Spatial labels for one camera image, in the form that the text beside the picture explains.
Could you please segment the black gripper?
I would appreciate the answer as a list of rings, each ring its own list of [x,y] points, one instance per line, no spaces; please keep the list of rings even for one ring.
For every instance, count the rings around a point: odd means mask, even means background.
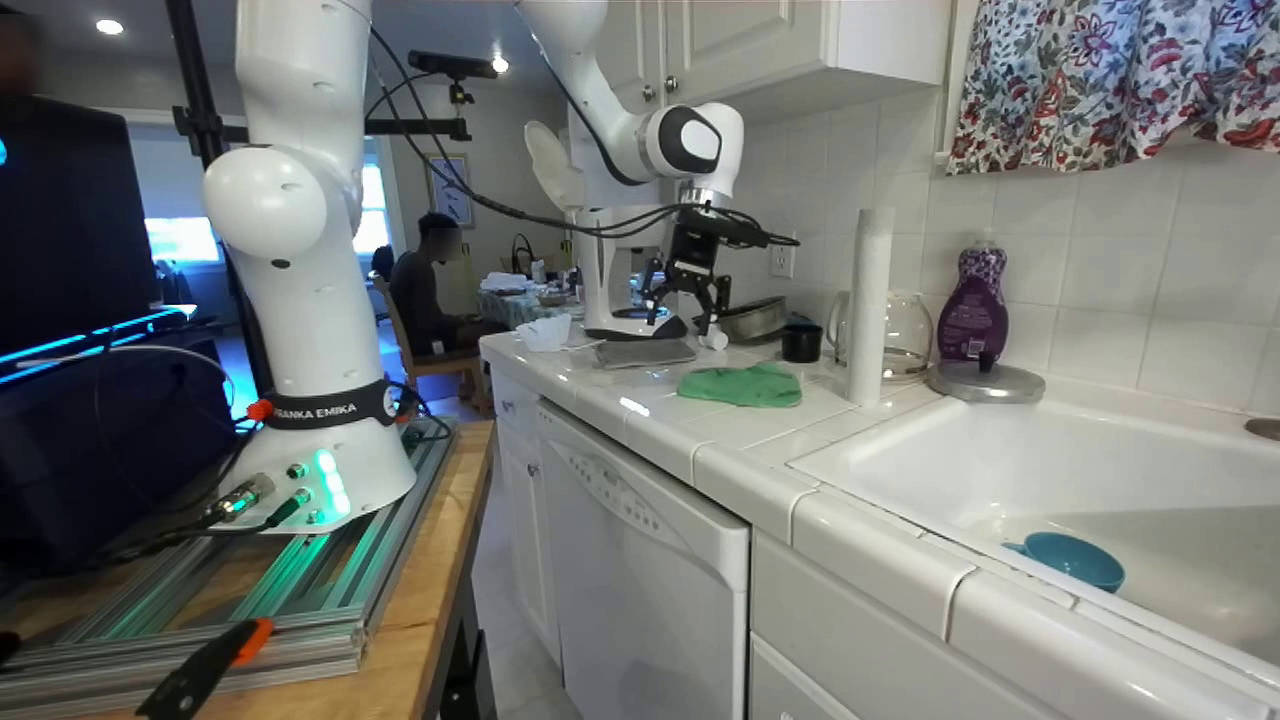
[[[710,340],[730,345],[720,328],[724,292],[717,287],[717,254],[731,248],[797,248],[797,237],[768,231],[758,215],[741,210],[679,206],[671,226],[671,246],[665,259],[665,280],[655,297],[687,292],[710,312]],[[649,325],[665,325],[670,307],[649,304]]]

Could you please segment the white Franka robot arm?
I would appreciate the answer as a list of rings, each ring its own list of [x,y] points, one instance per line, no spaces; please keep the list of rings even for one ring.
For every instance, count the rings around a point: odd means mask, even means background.
[[[670,104],[635,116],[597,61],[608,0],[515,0],[552,79],[626,184],[679,180],[665,283],[699,292],[724,246],[764,229],[731,210],[745,116]],[[274,388],[226,471],[208,525],[319,535],[403,499],[418,467],[385,376],[372,280],[358,259],[367,219],[372,0],[236,0],[236,85],[249,139],[204,170],[204,211],[257,312]]]

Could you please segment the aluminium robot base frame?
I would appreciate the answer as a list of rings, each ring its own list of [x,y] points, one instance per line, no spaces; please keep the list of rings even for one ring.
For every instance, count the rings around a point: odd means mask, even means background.
[[[413,432],[413,492],[327,535],[191,535],[132,566],[13,587],[0,628],[21,647],[0,667],[0,720],[132,714],[240,621],[267,621],[274,636],[233,683],[353,672],[450,447],[450,432]]]

